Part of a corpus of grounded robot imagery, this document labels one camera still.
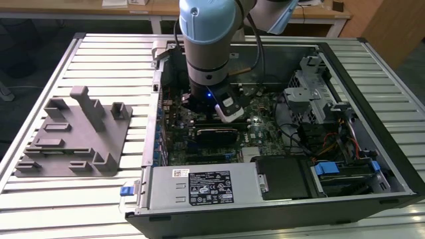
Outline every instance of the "aluminum table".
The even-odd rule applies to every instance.
[[[0,163],[0,235],[2,239],[102,238],[140,239],[124,219],[136,197],[120,198],[120,187],[140,177],[146,114],[150,102],[152,47],[170,35],[86,34],[74,38],[48,81],[10,148]],[[425,178],[425,107],[367,43],[357,39],[264,37],[264,41],[317,42],[330,45],[378,117]],[[124,102],[133,107],[120,172],[113,177],[17,178],[10,176],[46,114],[50,97],[69,95],[72,86],[89,87],[101,104]],[[422,238],[425,204],[383,211],[357,223],[202,238]]]

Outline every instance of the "warning label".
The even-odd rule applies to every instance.
[[[192,206],[233,203],[230,171],[189,173]]]

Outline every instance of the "desk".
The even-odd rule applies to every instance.
[[[161,34],[161,21],[176,20],[178,0],[150,0],[145,6],[128,5],[128,8],[102,9],[102,0],[1,0],[0,17],[81,19],[81,20],[149,20],[153,34]],[[332,0],[324,6],[297,9],[289,23],[332,25],[328,37],[338,37],[351,14],[332,11]]]

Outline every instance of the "table leg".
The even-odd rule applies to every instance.
[[[334,23],[329,29],[326,37],[338,37],[345,26],[346,19],[336,19]]]
[[[152,25],[152,32],[156,35],[162,34],[161,31],[161,16],[150,16],[150,25]]]

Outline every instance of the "orange wire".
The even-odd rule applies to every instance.
[[[357,141],[353,138],[347,138],[347,139],[350,139],[351,142],[355,145],[355,157],[357,157],[357,159],[359,159],[359,155],[358,155],[359,146],[358,146],[358,143],[357,143]]]

